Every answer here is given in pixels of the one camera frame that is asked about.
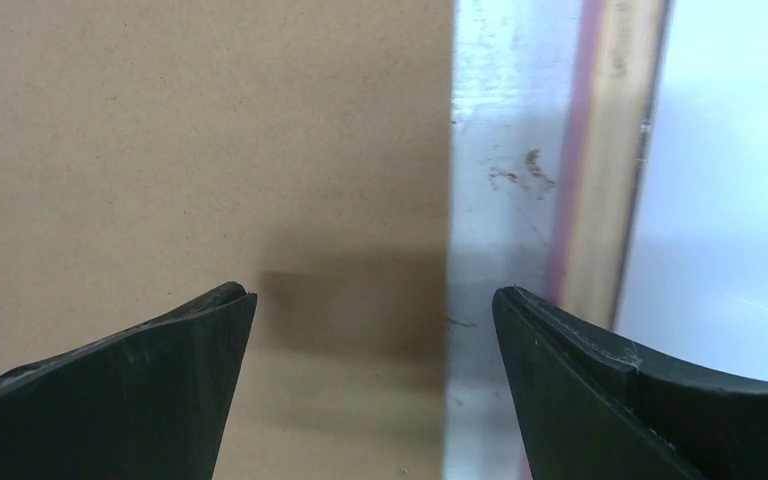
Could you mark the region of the pink wooden picture frame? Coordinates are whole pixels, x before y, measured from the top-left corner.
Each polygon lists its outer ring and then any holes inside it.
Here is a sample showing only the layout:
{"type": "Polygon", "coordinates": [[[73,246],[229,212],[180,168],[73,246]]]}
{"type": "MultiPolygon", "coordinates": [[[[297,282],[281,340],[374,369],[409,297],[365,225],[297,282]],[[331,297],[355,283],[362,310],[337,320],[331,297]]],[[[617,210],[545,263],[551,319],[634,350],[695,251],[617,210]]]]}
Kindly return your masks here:
{"type": "Polygon", "coordinates": [[[547,298],[616,323],[667,1],[586,1],[563,137],[547,298]]]}

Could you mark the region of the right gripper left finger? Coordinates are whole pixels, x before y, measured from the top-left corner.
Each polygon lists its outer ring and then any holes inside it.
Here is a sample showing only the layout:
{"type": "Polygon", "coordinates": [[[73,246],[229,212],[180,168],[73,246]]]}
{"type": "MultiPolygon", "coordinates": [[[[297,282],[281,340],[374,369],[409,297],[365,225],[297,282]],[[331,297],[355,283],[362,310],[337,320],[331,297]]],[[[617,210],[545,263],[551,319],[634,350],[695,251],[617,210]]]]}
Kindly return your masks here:
{"type": "Polygon", "coordinates": [[[209,479],[257,306],[236,282],[0,375],[0,479],[209,479]]]}

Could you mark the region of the brown cardboard backing board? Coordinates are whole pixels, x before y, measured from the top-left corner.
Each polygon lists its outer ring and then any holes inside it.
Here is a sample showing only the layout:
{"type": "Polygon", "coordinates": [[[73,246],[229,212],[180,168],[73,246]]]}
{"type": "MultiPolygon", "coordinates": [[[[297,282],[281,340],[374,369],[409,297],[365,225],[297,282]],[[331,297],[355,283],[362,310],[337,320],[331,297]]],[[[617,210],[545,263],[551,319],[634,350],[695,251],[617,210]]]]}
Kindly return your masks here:
{"type": "Polygon", "coordinates": [[[234,280],[220,479],[438,479],[449,1],[0,1],[0,373],[234,280]]]}

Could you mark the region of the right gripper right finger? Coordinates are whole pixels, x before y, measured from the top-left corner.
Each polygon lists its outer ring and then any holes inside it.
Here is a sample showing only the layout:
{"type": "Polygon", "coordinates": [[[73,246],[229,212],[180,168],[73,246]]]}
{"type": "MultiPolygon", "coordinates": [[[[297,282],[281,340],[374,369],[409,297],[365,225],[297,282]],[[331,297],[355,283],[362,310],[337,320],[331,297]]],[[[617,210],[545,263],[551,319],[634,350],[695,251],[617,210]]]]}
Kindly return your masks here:
{"type": "Polygon", "coordinates": [[[768,479],[768,382],[664,354],[516,286],[492,314],[535,479],[768,479]]]}

